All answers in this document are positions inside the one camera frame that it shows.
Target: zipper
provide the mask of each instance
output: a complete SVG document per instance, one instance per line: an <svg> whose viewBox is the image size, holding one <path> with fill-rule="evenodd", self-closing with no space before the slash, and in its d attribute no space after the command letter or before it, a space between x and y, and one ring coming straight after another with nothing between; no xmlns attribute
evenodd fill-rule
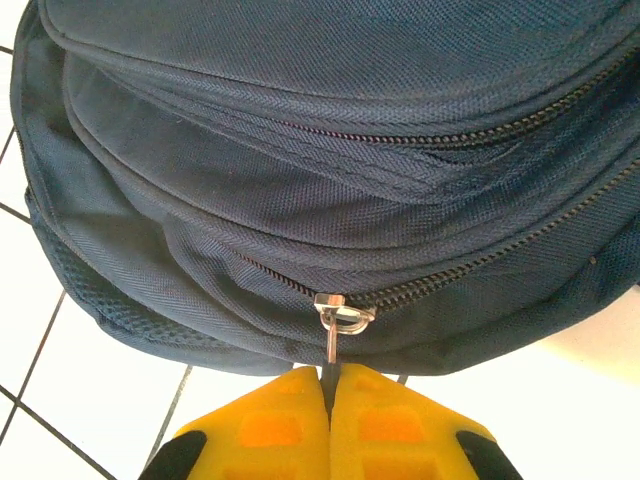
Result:
<svg viewBox="0 0 640 480"><path fill-rule="evenodd" d="M327 294L317 292L312 288L302 285L295 280L276 272L275 270L262 265L261 263L238 253L245 261L268 274L279 282L306 295L313 300L314 306L320 314L320 320L325 328L329 328L332 317L339 322L338 333L347 335L357 335L362 333L366 327L376 319L376 315L383 312L396 310L429 296L432 293L464 278L478 268L492 263L493 261L528 245L537 238L546 235L558 226L566 223L579 215L609 191L614 189L620 182L640 169L640 159L635 159L624 170L609 180L594 193L582 200L579 204L563 213L561 216L550 221L542 228L529 233L527 236L499 249L478 257L470 262L460 264L454 268L443 270L427 275L416 280L394 285L381 290L368 293L353 294Z"/></svg>
<svg viewBox="0 0 640 480"><path fill-rule="evenodd" d="M473 147L493 146L531 133L534 130L547 125L552 120L564 115L587 94L618 73L618 71L638 52L640 52L640 47L633 47L613 64L593 76L589 81L583 83L564 97L545 108L532 113L531 115L521 118L520 120L505 123L498 127L478 130L475 132L455 135L380 136L332 132L291 122L278 122L308 133L325 135L328 137L338 138L340 140L351 140L373 144L400 145L408 147L428 146L435 150L459 150Z"/></svg>

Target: metal zipper pull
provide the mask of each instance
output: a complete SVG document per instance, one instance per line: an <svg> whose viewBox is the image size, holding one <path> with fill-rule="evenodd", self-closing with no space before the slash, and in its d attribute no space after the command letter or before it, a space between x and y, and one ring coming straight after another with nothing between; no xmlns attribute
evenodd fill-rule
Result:
<svg viewBox="0 0 640 480"><path fill-rule="evenodd" d="M327 360L336 363L338 334L358 335L376 318L375 308L360 310L345 305L344 295L317 293L313 304L320 313L322 326L327 329Z"/></svg>

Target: backpack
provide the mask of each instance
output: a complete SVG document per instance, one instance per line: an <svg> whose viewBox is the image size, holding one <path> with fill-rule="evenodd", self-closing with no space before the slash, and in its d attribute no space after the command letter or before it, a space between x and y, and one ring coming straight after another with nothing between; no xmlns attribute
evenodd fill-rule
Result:
<svg viewBox="0 0 640 480"><path fill-rule="evenodd" d="M639 25L636 0L32 1L32 225L139 350L275 375L335 314L342 361L453 372L640 281Z"/></svg>

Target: white tile floor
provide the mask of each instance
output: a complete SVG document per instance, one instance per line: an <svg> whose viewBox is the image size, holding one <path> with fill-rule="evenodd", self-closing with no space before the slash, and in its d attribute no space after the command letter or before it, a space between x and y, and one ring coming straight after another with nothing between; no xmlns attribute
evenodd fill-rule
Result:
<svg viewBox="0 0 640 480"><path fill-rule="evenodd" d="M0 47L13 47L25 3L0 2ZM0 91L10 66L0 52ZM11 126L5 93L0 148ZM160 439L269 379L141 354L103 334L69 298L55 316L62 288L19 218L27 215L19 157L14 138L0 164L0 204L18 214L0 210L0 478L135 479ZM484 423L526 480L638 479L639 319L636 288L544 342L409 386Z"/></svg>

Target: yellow plastic object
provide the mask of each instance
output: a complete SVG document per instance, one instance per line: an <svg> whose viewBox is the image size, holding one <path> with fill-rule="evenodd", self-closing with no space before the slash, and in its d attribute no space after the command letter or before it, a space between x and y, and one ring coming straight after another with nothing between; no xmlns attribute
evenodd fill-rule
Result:
<svg viewBox="0 0 640 480"><path fill-rule="evenodd" d="M207 443L188 480L327 480L329 424L316 369L293 370L182 428Z"/></svg>
<svg viewBox="0 0 640 480"><path fill-rule="evenodd" d="M331 480L477 480L456 439L476 422L361 365L344 365L331 421Z"/></svg>

